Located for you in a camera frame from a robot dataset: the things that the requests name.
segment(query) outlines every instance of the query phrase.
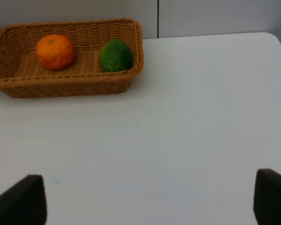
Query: basket rim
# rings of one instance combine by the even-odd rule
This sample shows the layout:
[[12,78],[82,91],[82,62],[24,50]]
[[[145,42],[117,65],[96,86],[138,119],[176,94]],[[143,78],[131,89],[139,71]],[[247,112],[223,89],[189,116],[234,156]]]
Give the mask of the basket rim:
[[81,75],[67,75],[61,77],[60,75],[51,76],[34,76],[34,77],[7,77],[0,78],[0,88],[14,88],[28,85],[46,85],[46,84],[71,84],[71,83],[105,83],[105,82],[127,82],[139,74],[144,66],[144,54],[142,47],[142,32],[140,24],[131,18],[107,19],[107,20],[89,20],[89,21],[69,21],[69,22],[33,22],[33,23],[19,23],[11,24],[0,30],[0,40],[4,38],[4,34],[9,29],[18,27],[34,27],[34,26],[48,26],[48,25],[69,25],[69,24],[94,24],[94,23],[120,23],[129,22],[134,24],[135,32],[137,32],[138,52],[137,64],[130,70],[119,71],[116,73],[89,73]]

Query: table surface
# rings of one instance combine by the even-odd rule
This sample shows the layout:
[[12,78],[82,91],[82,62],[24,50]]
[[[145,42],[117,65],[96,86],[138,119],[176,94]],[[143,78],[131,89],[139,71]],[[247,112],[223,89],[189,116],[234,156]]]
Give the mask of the table surface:
[[255,225],[281,173],[281,44],[267,33],[143,41],[126,93],[0,92],[0,194],[44,177],[48,225]]

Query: lime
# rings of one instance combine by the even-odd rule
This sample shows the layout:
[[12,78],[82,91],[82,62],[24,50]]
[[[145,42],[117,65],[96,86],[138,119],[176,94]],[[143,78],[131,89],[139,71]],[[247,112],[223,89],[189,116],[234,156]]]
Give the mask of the lime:
[[120,40],[108,41],[99,53],[99,64],[103,72],[131,69],[133,58],[130,48]]

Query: woven basket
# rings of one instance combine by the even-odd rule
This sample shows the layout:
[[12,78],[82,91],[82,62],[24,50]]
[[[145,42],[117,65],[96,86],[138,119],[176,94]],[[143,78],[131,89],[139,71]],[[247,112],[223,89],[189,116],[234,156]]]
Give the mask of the woven basket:
[[[35,46],[49,34],[67,36],[75,47],[75,62],[66,69],[44,69]],[[110,39],[124,41],[133,54],[133,68],[102,73],[101,47]],[[117,94],[125,91],[144,64],[140,25],[128,18],[85,22],[11,25],[0,31],[0,90],[15,98]]]

